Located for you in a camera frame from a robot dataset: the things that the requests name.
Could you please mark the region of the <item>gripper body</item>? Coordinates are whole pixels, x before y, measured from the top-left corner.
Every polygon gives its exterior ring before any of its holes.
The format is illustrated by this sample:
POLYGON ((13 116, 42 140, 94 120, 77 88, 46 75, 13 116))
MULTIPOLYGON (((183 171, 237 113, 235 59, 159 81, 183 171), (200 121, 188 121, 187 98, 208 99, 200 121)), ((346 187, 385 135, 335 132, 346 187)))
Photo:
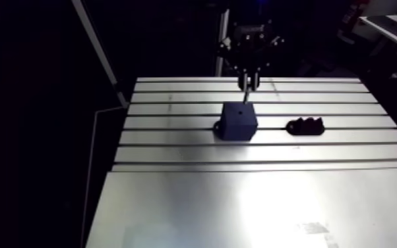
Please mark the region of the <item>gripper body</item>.
POLYGON ((276 32, 271 25, 236 26, 232 38, 234 61, 239 69, 258 69, 268 65, 276 43, 276 32))

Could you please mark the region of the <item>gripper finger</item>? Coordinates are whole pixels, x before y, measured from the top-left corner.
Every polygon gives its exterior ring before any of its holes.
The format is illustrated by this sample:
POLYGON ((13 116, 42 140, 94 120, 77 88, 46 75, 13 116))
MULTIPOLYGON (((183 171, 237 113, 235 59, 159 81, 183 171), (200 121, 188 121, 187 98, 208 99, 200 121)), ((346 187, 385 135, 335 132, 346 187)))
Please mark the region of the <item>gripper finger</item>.
POLYGON ((253 61, 251 62, 251 90, 256 91, 260 86, 261 73, 271 67, 273 56, 284 43, 280 35, 259 34, 255 37, 253 61))
POLYGON ((248 91, 247 69, 244 62, 245 54, 238 45, 232 45, 231 40, 222 40, 219 43, 219 56, 237 73, 238 87, 241 91, 248 91))

